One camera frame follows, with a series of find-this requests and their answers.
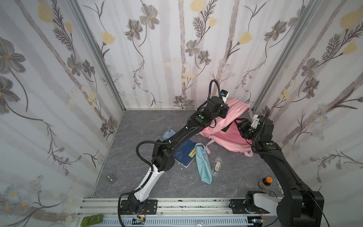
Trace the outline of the pink backpack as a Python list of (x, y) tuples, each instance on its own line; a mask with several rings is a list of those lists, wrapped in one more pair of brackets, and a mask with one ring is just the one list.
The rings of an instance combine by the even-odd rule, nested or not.
[(218, 117), (216, 126), (202, 130), (199, 135), (210, 139), (208, 145), (215, 142), (228, 151), (243, 153), (247, 157), (252, 157), (250, 141), (241, 137), (234, 122), (243, 113), (248, 112), (251, 106), (237, 98), (228, 100), (226, 104), (229, 106), (226, 118)]

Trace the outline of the blue book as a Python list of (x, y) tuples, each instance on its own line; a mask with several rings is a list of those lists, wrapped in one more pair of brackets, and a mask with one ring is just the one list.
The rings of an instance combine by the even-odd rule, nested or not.
[(195, 158), (195, 145), (196, 143), (192, 142), (191, 140), (185, 142), (175, 153), (175, 161), (187, 168)]

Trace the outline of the brown and black book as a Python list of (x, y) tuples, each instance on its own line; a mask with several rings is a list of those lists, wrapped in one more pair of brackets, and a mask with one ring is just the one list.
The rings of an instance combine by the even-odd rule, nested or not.
[(229, 131), (229, 129), (230, 129), (230, 126), (222, 129), (221, 132), (226, 134)]

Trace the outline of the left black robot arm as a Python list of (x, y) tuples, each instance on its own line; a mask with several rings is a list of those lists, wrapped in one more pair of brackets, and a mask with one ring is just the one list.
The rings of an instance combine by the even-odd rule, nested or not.
[[(135, 190), (119, 196), (117, 214), (122, 227), (125, 226), (121, 218), (122, 197), (128, 197), (127, 202), (132, 213), (140, 214), (145, 209), (145, 201), (149, 198), (150, 192), (159, 178), (175, 165), (174, 155), (182, 145), (212, 123), (216, 123), (218, 117), (226, 117), (229, 110), (226, 104), (227, 95), (228, 92), (220, 89), (216, 79), (211, 80), (206, 101), (187, 119), (186, 125), (182, 129), (164, 141), (142, 141), (137, 144), (136, 154), (149, 166), (149, 170)], [(139, 148), (144, 144), (154, 145), (151, 161), (146, 160), (140, 154)]]

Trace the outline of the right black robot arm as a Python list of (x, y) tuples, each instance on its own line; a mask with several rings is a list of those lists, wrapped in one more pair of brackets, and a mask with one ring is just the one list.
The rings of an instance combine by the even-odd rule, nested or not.
[(292, 169), (281, 147), (272, 140), (273, 122), (259, 115), (257, 123), (247, 118), (234, 122), (243, 139), (252, 141), (251, 151), (258, 154), (271, 168), (283, 190), (283, 198), (277, 199), (266, 193), (248, 191), (244, 208), (247, 212), (265, 210), (275, 215), (284, 227), (319, 227), (323, 213), (324, 197), (313, 191)]

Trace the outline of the light blue pencil sharpener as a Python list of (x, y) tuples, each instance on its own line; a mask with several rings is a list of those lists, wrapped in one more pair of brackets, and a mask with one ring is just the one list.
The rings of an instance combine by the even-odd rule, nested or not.
[(164, 140), (167, 140), (167, 139), (169, 139), (170, 137), (172, 137), (172, 136), (174, 136), (176, 134), (176, 132), (173, 130), (173, 129), (171, 129), (171, 128), (169, 128), (164, 134), (163, 134), (163, 139)]

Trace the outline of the teal pencil case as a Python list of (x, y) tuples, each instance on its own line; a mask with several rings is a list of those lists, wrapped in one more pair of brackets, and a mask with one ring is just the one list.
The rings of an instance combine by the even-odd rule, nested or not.
[(212, 172), (206, 147), (202, 143), (195, 144), (197, 169), (202, 182), (212, 183)]

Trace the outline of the clear plastic case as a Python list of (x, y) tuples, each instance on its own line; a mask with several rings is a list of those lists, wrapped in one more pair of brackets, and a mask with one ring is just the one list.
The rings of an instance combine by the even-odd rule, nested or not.
[(217, 156), (214, 160), (214, 164), (212, 166), (212, 175), (213, 176), (218, 176), (218, 173), (221, 170), (221, 164), (222, 164), (223, 159), (220, 156)]

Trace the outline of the brown bottle orange cap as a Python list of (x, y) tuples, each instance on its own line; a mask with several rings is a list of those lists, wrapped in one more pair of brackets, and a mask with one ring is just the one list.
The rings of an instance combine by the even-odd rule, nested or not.
[(261, 189), (266, 189), (273, 183), (273, 179), (271, 177), (263, 178), (258, 182), (258, 185)]

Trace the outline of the green circuit board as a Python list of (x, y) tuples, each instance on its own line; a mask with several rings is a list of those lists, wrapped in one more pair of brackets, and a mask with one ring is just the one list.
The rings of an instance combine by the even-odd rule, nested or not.
[(80, 226), (81, 227), (90, 227), (93, 225), (98, 225), (103, 222), (103, 214), (97, 214), (92, 216), (86, 216), (82, 219)]

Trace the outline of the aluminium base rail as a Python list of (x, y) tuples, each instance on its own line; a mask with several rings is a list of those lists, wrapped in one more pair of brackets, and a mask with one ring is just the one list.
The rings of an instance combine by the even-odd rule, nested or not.
[[(84, 199), (72, 224), (79, 227), (86, 216), (103, 214), (100, 227), (120, 227), (117, 214), (117, 199)], [(265, 210), (254, 213), (244, 208), (244, 198), (157, 198), (140, 214), (127, 213), (121, 206), (121, 218), (138, 218), (146, 221), (148, 217), (247, 217), (250, 227), (280, 227), (277, 217)]]

